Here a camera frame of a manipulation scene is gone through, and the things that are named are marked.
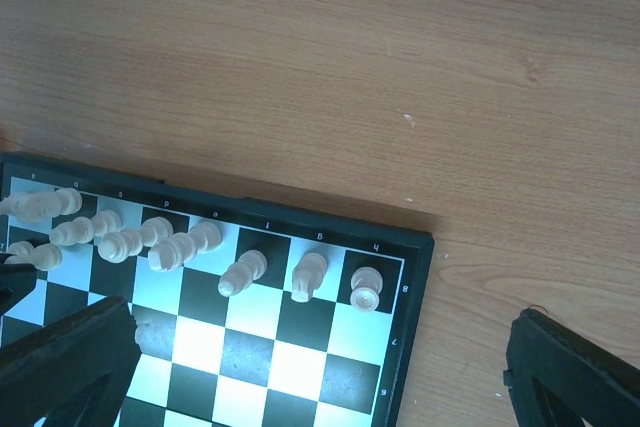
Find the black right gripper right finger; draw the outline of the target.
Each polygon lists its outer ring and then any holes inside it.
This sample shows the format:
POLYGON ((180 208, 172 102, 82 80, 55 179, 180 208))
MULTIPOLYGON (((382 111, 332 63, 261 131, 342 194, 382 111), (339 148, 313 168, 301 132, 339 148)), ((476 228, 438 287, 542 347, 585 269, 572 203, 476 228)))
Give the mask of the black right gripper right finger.
POLYGON ((506 362, 520 426, 639 424, 639 370, 538 310, 512 322, 506 362))

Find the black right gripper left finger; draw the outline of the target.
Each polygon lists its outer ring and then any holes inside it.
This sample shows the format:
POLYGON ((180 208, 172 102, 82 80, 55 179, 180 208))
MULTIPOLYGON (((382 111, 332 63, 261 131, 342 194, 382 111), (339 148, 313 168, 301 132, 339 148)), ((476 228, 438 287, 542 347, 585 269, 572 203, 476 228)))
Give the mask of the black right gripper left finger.
POLYGON ((1 349, 1 424, 112 426, 141 356, 127 301, 106 297, 1 349))

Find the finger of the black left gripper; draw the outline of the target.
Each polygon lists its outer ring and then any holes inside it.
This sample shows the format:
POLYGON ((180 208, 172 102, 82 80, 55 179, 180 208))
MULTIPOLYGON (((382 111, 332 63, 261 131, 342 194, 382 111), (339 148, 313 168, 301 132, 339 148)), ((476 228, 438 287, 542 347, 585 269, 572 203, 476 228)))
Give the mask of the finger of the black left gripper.
POLYGON ((37 269, 26 256, 1 253, 0 315, 4 316, 36 286, 37 269))

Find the light wooden pawn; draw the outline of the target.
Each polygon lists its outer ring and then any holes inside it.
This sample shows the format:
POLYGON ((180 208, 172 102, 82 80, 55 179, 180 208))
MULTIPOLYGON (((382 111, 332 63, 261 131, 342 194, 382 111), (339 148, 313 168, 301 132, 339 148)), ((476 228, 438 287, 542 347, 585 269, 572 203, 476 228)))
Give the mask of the light wooden pawn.
POLYGON ((31 252, 30 262, 41 271, 53 270, 62 262, 62 251, 54 244, 39 245, 31 252))
POLYGON ((29 261, 34 249, 35 247, 30 242, 18 241, 8 246, 7 253, 24 261, 29 261))

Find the light wooden knight piece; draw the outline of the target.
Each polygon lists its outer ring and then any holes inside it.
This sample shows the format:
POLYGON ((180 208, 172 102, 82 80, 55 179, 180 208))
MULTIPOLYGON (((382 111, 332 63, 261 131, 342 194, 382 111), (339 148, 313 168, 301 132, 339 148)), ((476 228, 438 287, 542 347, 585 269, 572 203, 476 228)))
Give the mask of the light wooden knight piece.
POLYGON ((15 217, 20 222, 32 223, 74 214, 82 205, 82 196, 74 188, 15 193, 1 201, 1 214, 15 217))

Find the light wooden chess piece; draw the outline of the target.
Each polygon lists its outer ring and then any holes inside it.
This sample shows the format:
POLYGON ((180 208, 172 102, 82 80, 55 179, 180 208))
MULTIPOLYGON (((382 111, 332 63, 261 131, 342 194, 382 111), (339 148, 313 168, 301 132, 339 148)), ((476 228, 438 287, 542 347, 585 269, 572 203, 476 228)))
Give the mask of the light wooden chess piece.
POLYGON ((351 277, 351 305, 360 312, 375 311, 380 302, 383 277, 373 267, 360 267, 351 277))
POLYGON ((328 262, 319 253, 310 252, 302 256, 292 273, 291 298, 306 303, 313 297, 328 270, 328 262))
POLYGON ((107 233, 118 232, 122 228, 123 221, 117 212, 103 210, 91 218, 80 216, 59 224, 51 230, 49 241, 57 246, 86 244, 95 237, 103 237, 107 233))
POLYGON ((178 232, 160 240, 150 248, 147 260, 153 271, 172 271, 198 254, 216 249, 222 243, 222 232, 212 222, 202 222, 188 232, 178 232))
POLYGON ((267 258, 262 252, 255 249, 244 252, 220 277, 218 292, 224 297, 237 295, 262 277, 267 266, 267 258))
POLYGON ((137 256, 144 247, 153 247, 173 233, 173 225, 166 218, 149 218, 137 230, 123 229, 105 234, 98 245, 98 254, 107 262, 122 263, 137 256))

